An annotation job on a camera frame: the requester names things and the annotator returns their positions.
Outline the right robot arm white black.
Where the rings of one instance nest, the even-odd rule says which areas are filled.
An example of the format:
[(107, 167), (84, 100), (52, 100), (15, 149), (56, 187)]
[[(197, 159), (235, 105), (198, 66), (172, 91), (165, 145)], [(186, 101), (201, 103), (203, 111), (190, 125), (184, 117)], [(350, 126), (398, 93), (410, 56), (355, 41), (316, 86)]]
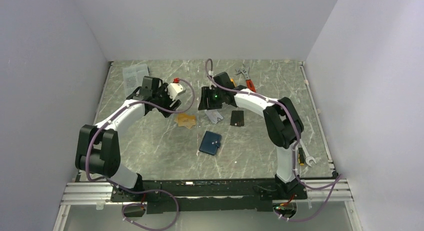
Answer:
[(264, 118), (268, 137), (277, 151), (275, 191), (280, 198), (289, 198), (299, 186), (296, 156), (304, 130), (293, 103), (287, 97), (269, 98), (243, 85), (234, 86), (226, 72), (206, 76), (213, 85), (202, 87), (198, 109), (214, 110), (228, 104), (252, 111)]

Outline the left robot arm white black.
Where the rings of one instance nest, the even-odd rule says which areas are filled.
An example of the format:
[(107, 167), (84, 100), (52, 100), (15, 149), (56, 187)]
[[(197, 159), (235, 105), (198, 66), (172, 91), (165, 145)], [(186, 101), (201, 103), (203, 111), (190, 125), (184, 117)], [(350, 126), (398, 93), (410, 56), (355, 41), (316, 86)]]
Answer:
[(91, 174), (100, 175), (124, 190), (129, 200), (139, 200), (144, 194), (143, 178), (122, 164), (119, 135), (153, 109), (165, 118), (169, 117), (181, 105), (177, 97), (184, 92), (185, 88), (178, 78), (166, 83), (157, 77), (144, 76), (142, 84), (110, 116), (80, 129), (75, 167), (85, 171), (89, 180)]

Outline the blue leather card holder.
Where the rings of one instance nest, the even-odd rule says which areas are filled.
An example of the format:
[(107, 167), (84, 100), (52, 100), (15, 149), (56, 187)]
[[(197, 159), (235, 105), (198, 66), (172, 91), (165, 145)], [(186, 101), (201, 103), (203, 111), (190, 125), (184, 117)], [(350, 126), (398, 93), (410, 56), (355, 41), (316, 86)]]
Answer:
[(221, 146), (221, 139), (221, 134), (206, 131), (198, 150), (202, 153), (215, 156)]

